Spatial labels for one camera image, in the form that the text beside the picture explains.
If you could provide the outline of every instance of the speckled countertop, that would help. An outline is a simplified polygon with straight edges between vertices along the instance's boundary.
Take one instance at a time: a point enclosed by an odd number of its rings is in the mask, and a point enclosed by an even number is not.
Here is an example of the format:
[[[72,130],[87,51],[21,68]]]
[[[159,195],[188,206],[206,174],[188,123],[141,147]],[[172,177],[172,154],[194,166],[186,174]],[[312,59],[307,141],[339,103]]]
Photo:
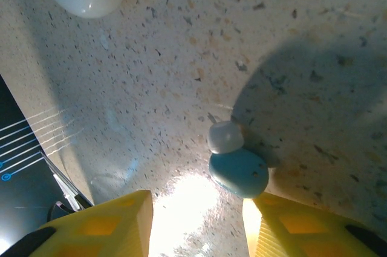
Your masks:
[[[207,170],[231,117],[269,192],[387,235],[387,0],[0,4],[0,73],[46,153],[96,203],[151,189],[150,256],[247,256],[242,200]]]

